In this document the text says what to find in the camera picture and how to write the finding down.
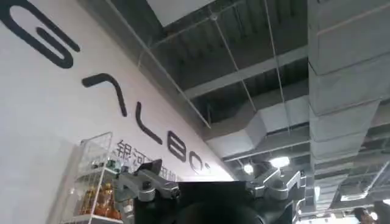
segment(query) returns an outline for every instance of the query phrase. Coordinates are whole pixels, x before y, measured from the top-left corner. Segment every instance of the steel beam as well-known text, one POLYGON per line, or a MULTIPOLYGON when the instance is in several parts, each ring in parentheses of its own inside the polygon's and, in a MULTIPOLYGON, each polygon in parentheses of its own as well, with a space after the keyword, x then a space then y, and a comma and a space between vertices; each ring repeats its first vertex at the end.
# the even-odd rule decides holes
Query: steel beam
MULTIPOLYGON (((294 61, 303 59, 307 57, 307 46, 300 47, 298 49, 289 51, 285 54, 278 56, 278 62, 279 66, 284 66, 287 64, 290 64, 294 61)), ((260 63, 254 64, 252 66, 246 67, 244 69, 240 69, 239 71, 224 75, 220 78, 214 79, 212 81, 197 85, 195 87, 192 87, 184 93, 186 96, 190 99, 193 99, 195 97, 204 95, 206 93, 209 93, 211 91, 214 91, 216 89, 243 81, 245 79, 251 78, 253 76, 256 76, 258 74, 265 73, 267 71, 273 70, 277 67, 275 59, 269 58, 265 61, 262 61, 260 63)))

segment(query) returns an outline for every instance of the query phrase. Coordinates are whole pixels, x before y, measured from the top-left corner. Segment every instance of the exposed ceiling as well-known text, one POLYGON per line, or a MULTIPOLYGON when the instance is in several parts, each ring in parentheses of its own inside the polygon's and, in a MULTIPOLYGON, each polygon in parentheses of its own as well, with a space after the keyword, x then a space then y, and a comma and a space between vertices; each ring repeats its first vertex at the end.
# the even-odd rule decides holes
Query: exposed ceiling
POLYGON ((215 0, 164 22, 173 6, 84 2, 238 179, 288 156, 303 214, 390 197, 388 1, 215 0))

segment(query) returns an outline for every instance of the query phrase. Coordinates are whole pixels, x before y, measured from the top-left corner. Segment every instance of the person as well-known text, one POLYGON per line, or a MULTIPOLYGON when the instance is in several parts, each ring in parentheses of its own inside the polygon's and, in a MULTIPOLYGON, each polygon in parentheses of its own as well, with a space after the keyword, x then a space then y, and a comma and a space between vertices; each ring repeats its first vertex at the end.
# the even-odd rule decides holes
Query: person
POLYGON ((374 224, 375 220, 365 208, 355 208, 353 214, 359 220, 360 224, 374 224))

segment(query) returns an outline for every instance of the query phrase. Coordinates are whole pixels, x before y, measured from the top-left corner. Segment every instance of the large black letter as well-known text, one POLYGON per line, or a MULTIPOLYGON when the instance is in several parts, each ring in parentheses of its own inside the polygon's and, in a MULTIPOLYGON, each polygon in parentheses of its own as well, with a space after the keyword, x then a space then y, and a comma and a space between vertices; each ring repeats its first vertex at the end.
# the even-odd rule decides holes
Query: large black letter
POLYGON ((124 99, 123 99, 123 94, 121 87, 119 86, 119 83, 114 79, 114 77, 110 76, 109 74, 106 73, 100 73, 97 75, 92 75, 87 78, 82 79, 81 81, 83 83, 84 87, 91 87, 96 84, 102 83, 102 82, 109 82, 111 83, 116 91, 116 96, 118 96, 118 103, 119 107, 121 108, 122 111, 122 116, 126 117, 127 116, 127 110, 126 110, 126 105, 124 104, 124 99))
POLYGON ((141 110, 142 110, 142 104, 140 102, 137 102, 137 108, 135 109, 135 119, 136 119, 136 123, 138 124, 139 128, 145 133, 147 134, 149 137, 151 137, 154 141, 156 141, 157 143, 159 143, 160 145, 163 144, 163 141, 161 140, 160 137, 158 137, 155 133, 152 132, 152 130, 148 129, 143 123, 142 123, 142 120, 141 120, 141 110))
POLYGON ((20 27, 11 17, 10 9, 13 6, 20 6, 31 12, 37 19, 39 19, 44 25, 46 25, 51 31, 53 31, 61 40, 63 40, 74 51, 79 52, 80 47, 68 37, 58 26, 56 26, 48 17, 46 17, 39 9, 26 0, 2 0, 0 1, 0 20, 2 23, 10 29, 16 36, 24 40, 27 44, 32 46, 36 51, 41 53, 51 62, 61 68, 71 68, 73 66, 73 57, 69 51, 62 46, 54 37, 52 37, 47 31, 41 27, 37 27, 37 34, 46 40, 51 46, 59 51, 63 58, 60 58, 45 45, 40 43, 31 34, 27 33, 22 27, 20 27))
POLYGON ((196 173, 198 173, 198 171, 202 171, 202 169, 203 169, 203 162, 202 162, 202 159, 201 159, 194 151, 190 151, 189 159, 190 159, 191 168, 192 168, 196 173), (193 162, 193 158, 196 158, 196 159, 199 161, 199 163, 200 163, 200 169, 198 169, 198 168, 195 167, 194 162, 193 162))
POLYGON ((173 133, 173 131, 168 131, 166 144, 168 146, 168 150, 184 163, 186 160, 185 157, 187 154, 187 148, 185 147, 184 142, 175 133, 173 133))

